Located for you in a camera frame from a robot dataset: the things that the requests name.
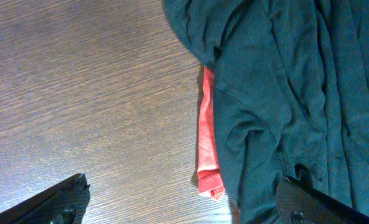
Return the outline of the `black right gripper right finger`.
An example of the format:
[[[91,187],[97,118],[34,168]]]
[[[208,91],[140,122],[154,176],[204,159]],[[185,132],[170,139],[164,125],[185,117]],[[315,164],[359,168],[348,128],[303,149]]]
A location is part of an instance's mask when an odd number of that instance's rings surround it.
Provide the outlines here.
[[[275,198],[283,223],[369,224],[368,216],[290,176],[280,180]]]

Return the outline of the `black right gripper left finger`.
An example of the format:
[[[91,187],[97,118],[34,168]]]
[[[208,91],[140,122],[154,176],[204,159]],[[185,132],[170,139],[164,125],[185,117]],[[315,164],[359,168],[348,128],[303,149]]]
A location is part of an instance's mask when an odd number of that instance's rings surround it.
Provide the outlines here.
[[[90,202],[90,185],[77,173],[0,213],[0,224],[81,224]]]

